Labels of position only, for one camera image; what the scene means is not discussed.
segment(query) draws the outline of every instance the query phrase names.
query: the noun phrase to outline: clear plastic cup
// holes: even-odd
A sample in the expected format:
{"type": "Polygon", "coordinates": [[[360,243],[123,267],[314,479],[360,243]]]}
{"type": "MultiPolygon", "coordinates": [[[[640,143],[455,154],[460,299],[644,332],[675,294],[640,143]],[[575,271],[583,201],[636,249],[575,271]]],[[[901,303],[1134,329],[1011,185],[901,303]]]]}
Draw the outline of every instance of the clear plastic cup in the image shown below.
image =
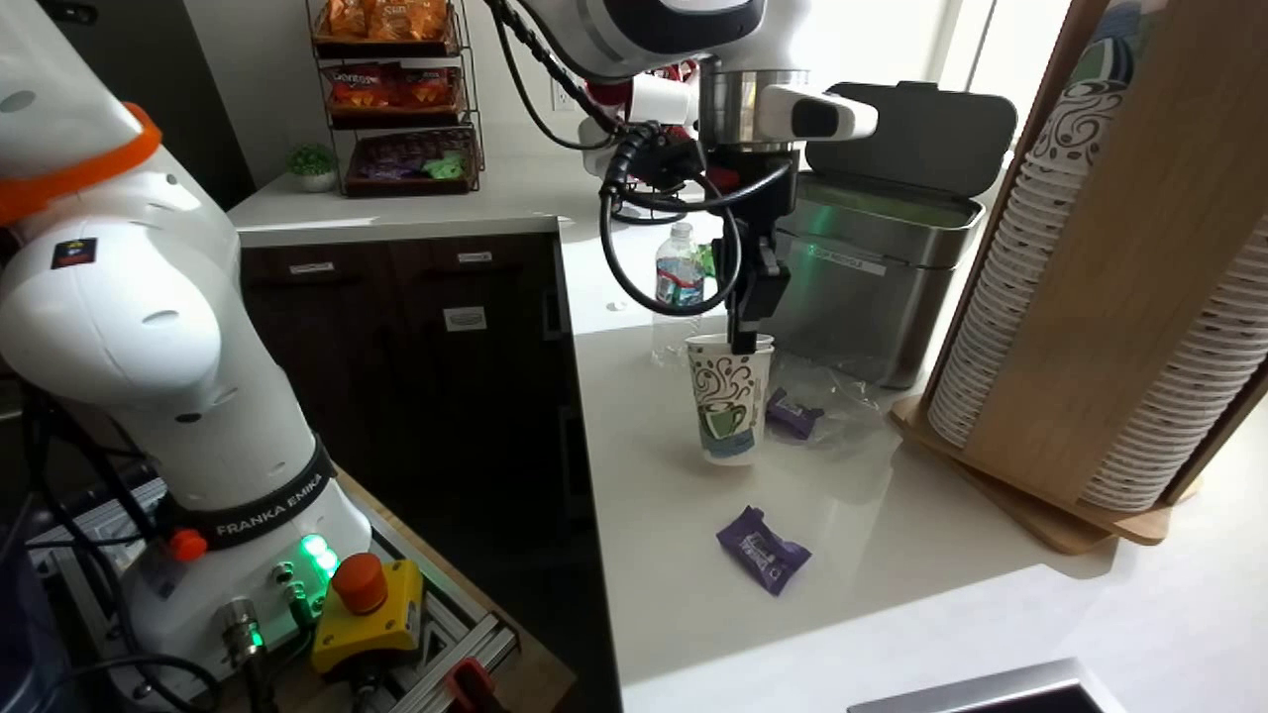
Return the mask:
{"type": "Polygon", "coordinates": [[[765,442],[765,394],[777,343],[757,337],[757,354],[734,354],[724,332],[687,343],[687,368],[699,409],[703,455],[718,467],[753,467],[765,442]]]}

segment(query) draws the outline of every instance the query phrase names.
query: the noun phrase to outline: orange knob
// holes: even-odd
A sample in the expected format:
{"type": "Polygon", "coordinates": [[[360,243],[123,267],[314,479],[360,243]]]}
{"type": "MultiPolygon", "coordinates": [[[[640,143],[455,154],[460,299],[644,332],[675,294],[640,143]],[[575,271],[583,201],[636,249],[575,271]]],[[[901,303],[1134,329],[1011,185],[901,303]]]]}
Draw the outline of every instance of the orange knob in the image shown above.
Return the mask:
{"type": "Polygon", "coordinates": [[[333,575],[333,591],[347,600],[351,615],[378,615],[389,603],[385,563],[369,552],[351,556],[333,575]]]}
{"type": "Polygon", "coordinates": [[[172,563],[181,563],[181,566],[199,563],[205,556],[203,531],[176,529],[172,539],[167,539],[167,556],[172,556],[172,563]]]}

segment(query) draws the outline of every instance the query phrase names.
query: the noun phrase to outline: black cabinet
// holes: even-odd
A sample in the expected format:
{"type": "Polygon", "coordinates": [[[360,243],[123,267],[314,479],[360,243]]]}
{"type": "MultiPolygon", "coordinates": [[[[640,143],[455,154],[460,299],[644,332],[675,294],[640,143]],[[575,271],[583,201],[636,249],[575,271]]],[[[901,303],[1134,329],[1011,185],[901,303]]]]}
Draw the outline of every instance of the black cabinet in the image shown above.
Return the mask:
{"type": "Polygon", "coordinates": [[[580,519],[555,236],[250,249],[246,307],[333,460],[440,546],[580,519]]]}

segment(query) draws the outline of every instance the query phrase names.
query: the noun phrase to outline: paper cup stack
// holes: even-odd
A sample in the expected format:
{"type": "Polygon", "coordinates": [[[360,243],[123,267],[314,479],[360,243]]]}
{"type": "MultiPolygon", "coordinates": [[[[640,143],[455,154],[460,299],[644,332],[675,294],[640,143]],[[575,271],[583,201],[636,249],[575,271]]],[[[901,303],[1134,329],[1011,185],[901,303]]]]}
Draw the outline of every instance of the paper cup stack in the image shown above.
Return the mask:
{"type": "Polygon", "coordinates": [[[1139,405],[1082,497],[1105,510],[1148,510],[1268,354],[1268,217],[1228,267],[1218,299],[1139,405]]]}
{"type": "Polygon", "coordinates": [[[1024,160],[928,405],[928,423],[946,444],[967,444],[996,373],[1015,345],[1032,294],[1065,229],[1082,179],[1102,154],[1117,102],[1121,93],[1065,94],[1024,160]]]}

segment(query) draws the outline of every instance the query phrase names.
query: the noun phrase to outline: white countertop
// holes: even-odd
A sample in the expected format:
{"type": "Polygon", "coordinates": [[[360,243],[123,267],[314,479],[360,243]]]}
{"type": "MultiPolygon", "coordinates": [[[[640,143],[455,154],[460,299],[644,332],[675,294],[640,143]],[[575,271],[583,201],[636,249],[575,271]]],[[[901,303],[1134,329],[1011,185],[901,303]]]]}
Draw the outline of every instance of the white countertop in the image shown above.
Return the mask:
{"type": "Polygon", "coordinates": [[[609,287],[590,193],[563,168],[551,185],[489,184],[472,200],[347,201],[269,185],[236,217],[246,247],[331,247],[534,236],[563,213],[625,710],[842,713],[1049,658],[1080,658],[1134,713],[1268,710],[1265,409],[1176,510],[1171,542],[1088,558],[1040,546],[868,405],[845,412],[830,444],[769,442],[757,473],[711,473],[683,360],[683,337],[706,324],[649,323],[609,287]],[[813,552],[780,600],[712,539],[742,509],[813,552]]]}

